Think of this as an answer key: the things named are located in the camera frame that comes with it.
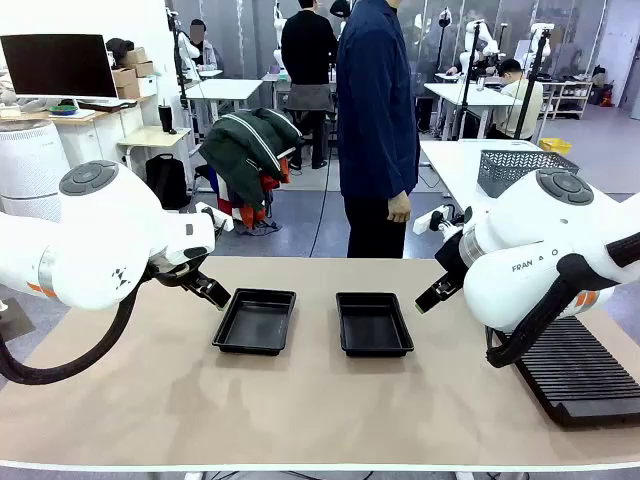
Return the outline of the large white table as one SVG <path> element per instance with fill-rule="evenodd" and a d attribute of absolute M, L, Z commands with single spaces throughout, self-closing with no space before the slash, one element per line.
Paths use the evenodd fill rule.
<path fill-rule="evenodd" d="M 534 144 L 520 140 L 421 141 L 420 145 L 449 194 L 462 210 L 476 204 L 493 202 L 477 184 L 483 150 L 540 151 Z"/>

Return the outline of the black computer monitor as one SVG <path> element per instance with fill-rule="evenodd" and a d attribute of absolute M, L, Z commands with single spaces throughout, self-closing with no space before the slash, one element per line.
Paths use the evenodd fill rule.
<path fill-rule="evenodd" d="M 99 34 L 0 36 L 15 93 L 24 98 L 116 99 Z"/>

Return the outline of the white office table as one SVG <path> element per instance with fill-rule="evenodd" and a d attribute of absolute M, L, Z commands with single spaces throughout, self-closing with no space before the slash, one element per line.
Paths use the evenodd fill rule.
<path fill-rule="evenodd" d="M 218 102 L 229 101 L 233 110 L 240 110 L 261 86 L 255 79 L 216 79 L 201 81 L 186 90 L 186 99 L 196 105 L 198 131 L 206 134 L 218 120 Z"/>
<path fill-rule="evenodd" d="M 496 109 L 511 109 L 522 105 L 522 101 L 517 98 L 490 88 L 479 90 L 475 84 L 425 83 L 424 87 L 439 98 L 438 117 L 444 119 L 440 136 L 443 141 L 462 136 L 468 112 L 479 119 L 477 138 L 484 139 Z"/>

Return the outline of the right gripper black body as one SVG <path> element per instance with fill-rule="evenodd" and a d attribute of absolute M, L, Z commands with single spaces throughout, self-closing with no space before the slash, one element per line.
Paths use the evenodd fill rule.
<path fill-rule="evenodd" d="M 464 263 L 459 251 L 461 238 L 462 233 L 457 232 L 446 240 L 435 254 L 435 259 L 445 270 L 445 274 L 439 279 L 439 282 L 448 286 L 462 286 L 468 271 L 468 266 Z"/>

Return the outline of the black slotted board rack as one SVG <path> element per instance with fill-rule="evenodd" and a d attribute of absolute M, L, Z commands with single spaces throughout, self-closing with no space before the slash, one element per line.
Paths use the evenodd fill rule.
<path fill-rule="evenodd" d="M 576 317 L 551 323 L 513 366 L 561 428 L 640 427 L 640 382 Z"/>

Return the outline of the navy-coated person's bare hand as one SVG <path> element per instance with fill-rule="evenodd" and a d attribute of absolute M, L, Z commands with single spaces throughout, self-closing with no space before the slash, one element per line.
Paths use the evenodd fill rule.
<path fill-rule="evenodd" d="M 406 223 L 411 216 L 411 202 L 405 191 L 401 191 L 397 196 L 388 200 L 389 221 L 395 223 Z"/>

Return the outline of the black plastic ESD tray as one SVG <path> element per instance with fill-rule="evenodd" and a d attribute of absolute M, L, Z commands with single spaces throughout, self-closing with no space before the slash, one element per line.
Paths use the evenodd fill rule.
<path fill-rule="evenodd" d="M 238 288 L 212 345 L 224 353 L 278 356 L 295 300 L 293 291 Z"/>
<path fill-rule="evenodd" d="M 394 293 L 339 292 L 336 302 L 347 356 L 399 358 L 414 350 Z"/>

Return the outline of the dark green striped jacket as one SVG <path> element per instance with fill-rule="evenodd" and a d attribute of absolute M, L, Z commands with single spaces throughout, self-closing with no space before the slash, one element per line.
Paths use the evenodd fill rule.
<path fill-rule="evenodd" d="M 284 158 L 302 143 L 302 133 L 285 114 L 258 108 L 220 116 L 198 153 L 231 191 L 260 211 L 265 202 L 261 176 L 286 182 Z"/>

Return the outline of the white cabinet with wood top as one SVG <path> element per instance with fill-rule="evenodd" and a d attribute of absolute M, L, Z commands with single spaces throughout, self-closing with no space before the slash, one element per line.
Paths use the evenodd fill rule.
<path fill-rule="evenodd" d="M 153 96 L 114 112 L 95 112 L 83 119 L 52 119 L 70 167 L 93 160 L 118 161 L 119 141 L 143 127 L 143 105 Z"/>

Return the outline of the seated person in beige top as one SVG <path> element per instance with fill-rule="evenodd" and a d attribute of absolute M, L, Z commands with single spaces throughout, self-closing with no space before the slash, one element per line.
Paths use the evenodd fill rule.
<path fill-rule="evenodd" d="M 519 118 L 526 97 L 529 81 L 523 74 L 520 63 L 515 59 L 504 60 L 498 67 L 498 75 L 503 81 L 502 95 L 520 101 L 519 105 L 509 101 L 508 106 L 496 107 L 488 139 L 510 140 L 515 138 Z M 535 133 L 538 115 L 543 104 L 543 86 L 535 82 L 529 96 L 526 113 L 522 122 L 519 139 L 530 141 Z"/>

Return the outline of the white storage shelf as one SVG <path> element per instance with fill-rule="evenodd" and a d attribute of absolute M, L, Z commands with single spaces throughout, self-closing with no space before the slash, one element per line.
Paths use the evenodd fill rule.
<path fill-rule="evenodd" d="M 541 118 L 582 118 L 593 86 L 591 81 L 543 82 L 542 85 Z"/>

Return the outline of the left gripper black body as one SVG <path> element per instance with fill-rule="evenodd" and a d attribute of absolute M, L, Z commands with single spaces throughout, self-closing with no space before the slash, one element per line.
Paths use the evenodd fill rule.
<path fill-rule="evenodd" d="M 147 275 L 166 287 L 181 287 L 196 291 L 203 285 L 204 276 L 199 271 L 200 261 L 192 260 L 162 271 L 158 265 L 148 264 Z"/>

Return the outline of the grey perforated plastic basket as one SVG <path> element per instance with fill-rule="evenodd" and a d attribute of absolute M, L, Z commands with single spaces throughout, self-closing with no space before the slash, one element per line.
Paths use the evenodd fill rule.
<path fill-rule="evenodd" d="M 482 150 L 477 183 L 486 195 L 498 198 L 520 178 L 539 169 L 579 172 L 578 166 L 555 152 Z"/>

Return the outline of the orange and red garment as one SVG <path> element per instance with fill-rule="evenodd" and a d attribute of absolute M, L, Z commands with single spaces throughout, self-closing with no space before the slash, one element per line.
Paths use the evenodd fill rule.
<path fill-rule="evenodd" d="M 249 159 L 243 165 L 233 167 L 222 174 L 213 165 L 209 169 L 215 174 L 215 189 L 218 209 L 230 215 L 249 230 L 267 220 L 271 214 L 273 191 L 291 180 L 286 157 L 277 159 L 282 177 L 272 176 L 263 169 L 250 165 Z"/>

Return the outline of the white perforated air purifier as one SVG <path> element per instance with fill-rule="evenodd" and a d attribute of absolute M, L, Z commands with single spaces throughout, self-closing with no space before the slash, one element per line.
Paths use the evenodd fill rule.
<path fill-rule="evenodd" d="M 59 221 L 59 182 L 69 170 L 53 122 L 0 121 L 0 207 L 4 212 Z"/>

